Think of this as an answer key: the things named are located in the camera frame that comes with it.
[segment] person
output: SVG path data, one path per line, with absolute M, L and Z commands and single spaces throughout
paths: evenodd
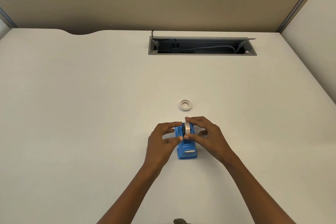
M 186 117 L 186 122 L 204 128 L 198 135 L 188 134 L 184 139 L 203 146 L 227 169 L 236 183 L 256 224 L 295 224 L 244 166 L 230 148 L 221 129 L 205 117 Z M 182 122 L 158 124 L 148 138 L 145 161 L 134 179 L 104 214 L 97 224 L 129 224 L 132 222 L 142 200 L 182 137 L 163 139 L 174 132 Z

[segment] gray cable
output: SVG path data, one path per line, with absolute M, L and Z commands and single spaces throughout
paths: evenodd
M 192 50 L 199 50 L 199 49 L 210 49 L 210 48 L 218 48 L 218 47 L 229 47 L 233 49 L 234 54 L 236 54 L 235 48 L 229 45 L 217 45 L 217 46 L 208 46 L 208 47 L 197 47 L 197 48 L 191 48 L 191 49 L 185 49 L 185 50 L 180 50 L 180 52 L 185 52 L 185 51 L 192 51 Z

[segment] hand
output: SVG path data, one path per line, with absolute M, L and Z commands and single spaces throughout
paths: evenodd
M 173 133 L 174 127 L 182 126 L 182 122 L 160 123 L 148 138 L 147 152 L 144 166 L 155 171 L 161 171 L 168 162 L 175 147 L 183 140 L 183 137 L 162 139 L 165 134 Z
M 228 142 L 225 140 L 221 129 L 213 124 L 205 117 L 186 117 L 186 122 L 190 122 L 204 128 L 198 135 L 187 134 L 184 139 L 195 141 L 203 146 L 212 156 L 214 156 L 221 163 L 231 163 L 232 159 L 236 157 L 233 150 L 231 150 Z

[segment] white desk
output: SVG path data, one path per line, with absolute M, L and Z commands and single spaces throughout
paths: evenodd
M 142 165 L 155 125 L 186 114 L 219 125 L 297 223 L 335 223 L 336 105 L 282 36 L 157 33 L 256 37 L 258 55 L 239 57 L 150 56 L 149 35 L 12 29 L 0 41 L 0 223 L 95 223 Z M 253 223 L 204 149 L 176 155 L 134 223 Z

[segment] white plastic ring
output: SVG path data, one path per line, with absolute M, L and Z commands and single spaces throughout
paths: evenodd
M 182 100 L 180 102 L 180 109 L 184 112 L 189 111 L 191 109 L 191 103 L 189 100 Z

